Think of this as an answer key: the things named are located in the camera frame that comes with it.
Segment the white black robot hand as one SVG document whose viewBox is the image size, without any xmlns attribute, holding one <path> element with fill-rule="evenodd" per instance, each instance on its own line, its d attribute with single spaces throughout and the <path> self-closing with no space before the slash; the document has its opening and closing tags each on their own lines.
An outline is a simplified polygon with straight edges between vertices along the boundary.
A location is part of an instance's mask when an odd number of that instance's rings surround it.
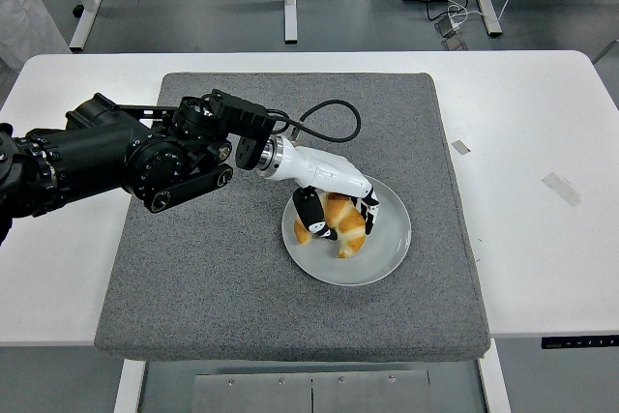
<svg viewBox="0 0 619 413">
<path fill-rule="evenodd" d="M 371 233 L 379 209 L 374 188 L 348 159 L 303 146 L 274 135 L 260 156 L 258 174 L 270 181 L 293 180 L 298 189 L 292 200 L 301 225 L 314 236 L 336 240 L 339 234 L 327 223 L 318 191 L 342 194 L 353 201 Z"/>
</svg>

